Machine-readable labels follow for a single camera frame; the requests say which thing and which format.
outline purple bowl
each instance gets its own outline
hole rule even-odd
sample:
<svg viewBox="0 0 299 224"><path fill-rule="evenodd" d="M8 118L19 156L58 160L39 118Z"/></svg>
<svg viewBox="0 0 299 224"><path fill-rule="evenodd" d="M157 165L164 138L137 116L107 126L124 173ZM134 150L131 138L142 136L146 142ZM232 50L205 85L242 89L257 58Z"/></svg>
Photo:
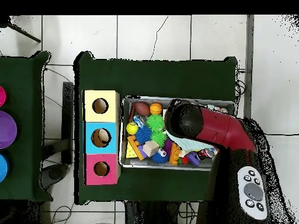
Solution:
<svg viewBox="0 0 299 224"><path fill-rule="evenodd" d="M0 111L0 149L10 146L16 139L16 123L13 118Z"/></svg>

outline blue bowl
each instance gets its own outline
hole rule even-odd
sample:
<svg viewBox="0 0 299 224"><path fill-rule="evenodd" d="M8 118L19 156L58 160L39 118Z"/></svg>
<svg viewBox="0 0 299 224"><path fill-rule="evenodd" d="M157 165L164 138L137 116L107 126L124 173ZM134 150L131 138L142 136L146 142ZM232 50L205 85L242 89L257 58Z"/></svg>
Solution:
<svg viewBox="0 0 299 224"><path fill-rule="evenodd" d="M3 155L0 154L0 183L5 179L8 172L8 163Z"/></svg>

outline orange basketball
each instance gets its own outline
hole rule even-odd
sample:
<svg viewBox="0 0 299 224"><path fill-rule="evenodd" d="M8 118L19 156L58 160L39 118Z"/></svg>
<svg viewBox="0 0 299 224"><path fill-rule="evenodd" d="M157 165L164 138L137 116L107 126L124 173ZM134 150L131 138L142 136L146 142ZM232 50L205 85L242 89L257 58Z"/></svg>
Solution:
<svg viewBox="0 0 299 224"><path fill-rule="evenodd" d="M152 103L149 111L151 112L151 114L160 114L162 113L162 105L160 103Z"/></svg>

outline brown football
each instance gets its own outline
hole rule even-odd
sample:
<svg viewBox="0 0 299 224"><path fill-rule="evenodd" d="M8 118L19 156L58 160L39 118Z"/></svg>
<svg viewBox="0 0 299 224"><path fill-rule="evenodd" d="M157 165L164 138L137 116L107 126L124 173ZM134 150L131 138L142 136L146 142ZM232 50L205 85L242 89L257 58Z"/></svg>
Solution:
<svg viewBox="0 0 299 224"><path fill-rule="evenodd" d="M150 108L147 103L140 101L135 102L136 112L143 116L148 116L150 114Z"/></svg>

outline white remote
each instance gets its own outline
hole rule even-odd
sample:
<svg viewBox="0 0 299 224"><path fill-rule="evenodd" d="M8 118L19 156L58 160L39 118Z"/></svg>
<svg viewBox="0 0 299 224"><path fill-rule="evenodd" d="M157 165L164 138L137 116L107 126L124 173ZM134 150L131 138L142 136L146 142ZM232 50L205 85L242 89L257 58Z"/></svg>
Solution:
<svg viewBox="0 0 299 224"><path fill-rule="evenodd" d="M265 189L260 173L250 166L238 171L239 202L241 208L256 220L267 218Z"/></svg>

